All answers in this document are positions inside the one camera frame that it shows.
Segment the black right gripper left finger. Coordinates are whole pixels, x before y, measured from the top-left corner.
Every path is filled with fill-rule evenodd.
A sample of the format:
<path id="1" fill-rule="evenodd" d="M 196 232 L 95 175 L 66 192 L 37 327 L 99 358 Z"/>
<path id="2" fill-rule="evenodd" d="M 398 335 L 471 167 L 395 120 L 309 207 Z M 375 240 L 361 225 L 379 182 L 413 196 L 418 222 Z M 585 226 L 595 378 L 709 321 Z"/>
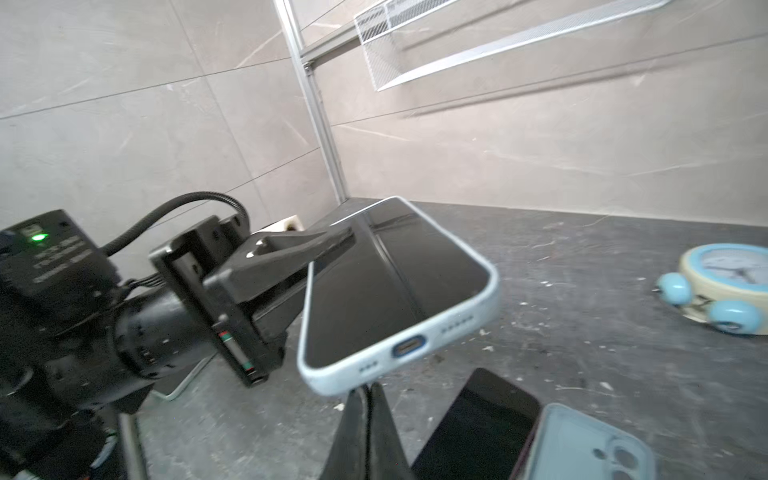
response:
<path id="1" fill-rule="evenodd" d="M 368 478 L 370 410 L 367 385 L 349 392 L 321 480 Z"/>

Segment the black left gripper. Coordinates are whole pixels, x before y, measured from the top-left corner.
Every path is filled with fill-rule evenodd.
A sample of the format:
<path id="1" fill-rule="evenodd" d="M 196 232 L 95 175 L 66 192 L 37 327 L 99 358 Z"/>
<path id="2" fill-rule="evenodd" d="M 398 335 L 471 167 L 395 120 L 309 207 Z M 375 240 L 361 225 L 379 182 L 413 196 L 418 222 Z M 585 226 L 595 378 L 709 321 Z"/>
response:
<path id="1" fill-rule="evenodd" d="M 265 339 L 238 303 L 264 294 L 313 261 L 345 252 L 354 233 L 337 226 L 249 235 L 242 214 L 224 220 L 210 216 L 156 247 L 149 260 L 241 383 L 255 387 L 283 365 L 287 336 Z"/>

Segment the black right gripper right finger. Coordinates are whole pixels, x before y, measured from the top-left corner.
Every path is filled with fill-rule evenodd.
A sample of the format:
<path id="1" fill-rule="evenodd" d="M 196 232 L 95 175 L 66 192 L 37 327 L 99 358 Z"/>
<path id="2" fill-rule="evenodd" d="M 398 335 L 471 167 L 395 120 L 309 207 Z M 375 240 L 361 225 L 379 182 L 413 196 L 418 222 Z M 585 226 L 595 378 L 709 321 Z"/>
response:
<path id="1" fill-rule="evenodd" d="M 375 382 L 369 392 L 368 478 L 414 480 L 383 386 Z"/>

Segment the light blue phone case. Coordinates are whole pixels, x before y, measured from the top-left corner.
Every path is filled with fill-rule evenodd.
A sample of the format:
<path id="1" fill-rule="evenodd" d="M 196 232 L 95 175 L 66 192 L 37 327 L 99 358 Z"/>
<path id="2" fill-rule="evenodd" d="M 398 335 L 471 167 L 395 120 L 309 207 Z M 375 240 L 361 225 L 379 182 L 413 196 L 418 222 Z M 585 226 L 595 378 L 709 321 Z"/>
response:
<path id="1" fill-rule="evenodd" d="M 559 403 L 545 406 L 525 470 L 529 480 L 649 480 L 653 452 L 635 436 Z"/>

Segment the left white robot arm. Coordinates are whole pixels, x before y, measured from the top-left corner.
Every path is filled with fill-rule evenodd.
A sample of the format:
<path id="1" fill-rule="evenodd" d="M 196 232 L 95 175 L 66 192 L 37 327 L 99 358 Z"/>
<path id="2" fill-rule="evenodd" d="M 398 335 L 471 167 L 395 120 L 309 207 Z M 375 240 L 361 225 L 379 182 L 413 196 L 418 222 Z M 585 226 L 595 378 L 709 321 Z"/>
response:
<path id="1" fill-rule="evenodd" d="M 246 386 L 284 360 L 309 267 L 348 227 L 250 233 L 211 216 L 156 248 L 161 284 L 140 291 L 62 210 L 1 234 L 1 471 L 82 479 L 107 442 L 96 418 L 213 354 Z"/>

